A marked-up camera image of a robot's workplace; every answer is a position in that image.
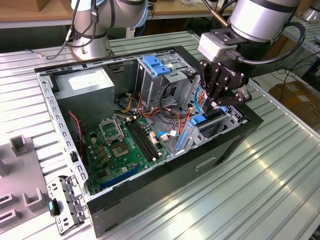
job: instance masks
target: slotted metal surface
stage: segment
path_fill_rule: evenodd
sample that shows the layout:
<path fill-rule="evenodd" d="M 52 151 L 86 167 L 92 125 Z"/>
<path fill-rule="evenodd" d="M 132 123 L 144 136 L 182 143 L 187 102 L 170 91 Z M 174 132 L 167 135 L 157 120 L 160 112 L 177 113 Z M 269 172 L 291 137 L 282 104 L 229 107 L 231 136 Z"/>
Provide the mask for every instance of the slotted metal surface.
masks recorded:
<path fill-rule="evenodd" d="M 111 41 L 111 46 L 124 54 L 182 45 L 200 59 L 198 39 L 179 32 Z M 58 49 L 45 51 L 54 55 Z M 25 52 L 0 55 L 0 144 L 19 134 L 32 137 L 46 182 L 69 170 L 32 67 L 71 61 L 69 49 L 55 63 Z M 320 223 L 319 136 L 253 83 L 249 90 L 248 106 L 264 122 L 227 161 L 99 239 L 308 239 Z M 49 212 L 0 235 L 48 237 L 60 239 Z M 63 237 L 94 238 L 89 220 Z"/>
<path fill-rule="evenodd" d="M 311 24 L 296 16 L 292 18 L 291 22 L 301 23 L 305 28 L 306 35 L 302 47 L 313 54 L 319 52 L 320 44 L 315 41 L 315 38 L 320 35 L 320 23 Z M 300 36 L 298 28 L 293 26 L 287 27 L 282 34 L 295 42 Z"/>

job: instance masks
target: motherboard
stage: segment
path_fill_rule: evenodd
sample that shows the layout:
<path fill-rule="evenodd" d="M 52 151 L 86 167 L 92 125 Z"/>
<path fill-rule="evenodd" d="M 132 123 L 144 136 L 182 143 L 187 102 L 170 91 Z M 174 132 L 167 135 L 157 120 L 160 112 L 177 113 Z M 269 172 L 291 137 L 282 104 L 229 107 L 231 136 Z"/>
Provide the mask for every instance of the motherboard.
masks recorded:
<path fill-rule="evenodd" d="M 86 143 L 90 194 L 99 193 L 170 158 L 165 145 L 156 141 L 144 117 L 125 121 L 107 119 L 83 135 Z"/>

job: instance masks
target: gray plastic block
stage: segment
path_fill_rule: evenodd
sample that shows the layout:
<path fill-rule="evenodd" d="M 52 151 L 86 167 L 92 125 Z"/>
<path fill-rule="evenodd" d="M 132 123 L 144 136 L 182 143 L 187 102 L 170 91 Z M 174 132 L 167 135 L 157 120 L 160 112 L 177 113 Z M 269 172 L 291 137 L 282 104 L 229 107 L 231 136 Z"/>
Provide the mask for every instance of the gray plastic block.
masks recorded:
<path fill-rule="evenodd" d="M 20 217 L 20 214 L 15 210 L 12 209 L 0 215 L 0 228 L 2 226 L 6 226 L 15 222 Z"/>
<path fill-rule="evenodd" d="M 29 152 L 28 144 L 23 135 L 10 138 L 9 144 L 16 157 Z"/>
<path fill-rule="evenodd" d="M 0 159 L 0 179 L 3 178 L 7 174 L 8 174 L 7 166 Z"/>
<path fill-rule="evenodd" d="M 0 196 L 0 209 L 13 204 L 17 198 L 10 193 Z"/>
<path fill-rule="evenodd" d="M 0 146 L 6 173 L 0 178 L 0 234 L 49 210 L 47 186 L 32 139 L 18 136 L 9 142 Z"/>
<path fill-rule="evenodd" d="M 36 194 L 37 196 L 34 198 L 28 197 L 25 193 L 22 194 L 23 203 L 30 212 L 35 212 L 46 205 L 45 198 L 42 197 L 42 192 L 38 187 L 36 188 Z"/>

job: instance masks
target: expansion slot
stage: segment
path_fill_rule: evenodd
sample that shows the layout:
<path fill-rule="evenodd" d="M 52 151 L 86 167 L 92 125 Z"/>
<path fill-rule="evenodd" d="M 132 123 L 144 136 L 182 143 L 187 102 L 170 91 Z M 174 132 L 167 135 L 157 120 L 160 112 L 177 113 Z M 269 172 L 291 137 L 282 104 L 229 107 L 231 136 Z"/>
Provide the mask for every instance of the expansion slot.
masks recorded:
<path fill-rule="evenodd" d="M 159 158 L 157 151 L 146 137 L 137 121 L 133 120 L 127 122 L 125 125 L 148 162 L 155 161 Z"/>
<path fill-rule="evenodd" d="M 140 168 L 140 166 L 137 166 L 134 169 L 132 169 L 132 170 L 120 175 L 120 176 L 117 176 L 116 178 L 114 178 L 114 179 L 112 179 L 110 181 L 107 181 L 107 182 L 101 184 L 100 188 L 101 189 L 108 188 L 108 187 L 110 187 L 112 185 L 115 185 L 115 184 L 121 182 L 122 180 L 125 180 L 125 179 L 135 175 L 137 173 L 138 168 Z"/>

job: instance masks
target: ram slot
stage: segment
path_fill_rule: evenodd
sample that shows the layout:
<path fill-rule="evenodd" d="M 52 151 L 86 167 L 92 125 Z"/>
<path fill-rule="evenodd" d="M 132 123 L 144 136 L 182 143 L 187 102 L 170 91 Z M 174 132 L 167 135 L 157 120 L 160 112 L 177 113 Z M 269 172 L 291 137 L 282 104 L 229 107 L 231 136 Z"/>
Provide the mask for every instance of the ram slot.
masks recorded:
<path fill-rule="evenodd" d="M 152 158 L 151 154 L 145 150 L 145 148 L 143 148 L 143 143 L 140 140 L 139 135 L 137 134 L 136 130 L 134 129 L 133 125 L 131 123 L 129 123 L 126 128 L 129 130 L 133 140 L 136 142 L 136 144 L 138 145 L 139 149 L 142 151 L 143 155 L 145 156 L 145 158 L 147 158 L 148 161 L 150 161 L 149 159 Z"/>
<path fill-rule="evenodd" d="M 126 125 L 127 129 L 133 137 L 133 140 L 136 142 L 147 161 L 151 162 L 153 158 L 158 158 L 159 155 L 157 151 L 155 150 L 154 146 L 151 144 L 149 139 L 146 137 L 145 133 L 143 132 L 139 124 L 136 121 L 134 121 L 127 123 Z"/>
<path fill-rule="evenodd" d="M 142 128 L 140 127 L 140 125 L 137 122 L 134 122 L 133 123 L 133 127 L 135 128 L 137 133 L 139 133 L 139 134 L 141 134 L 143 136 L 141 138 L 142 142 L 145 144 L 143 146 L 146 147 L 146 149 L 148 149 L 148 152 L 151 152 L 152 157 L 158 158 L 157 151 L 155 150 L 155 148 L 154 148 L 153 144 L 151 143 L 151 141 L 149 140 L 149 138 L 145 135 L 145 133 L 142 130 Z"/>

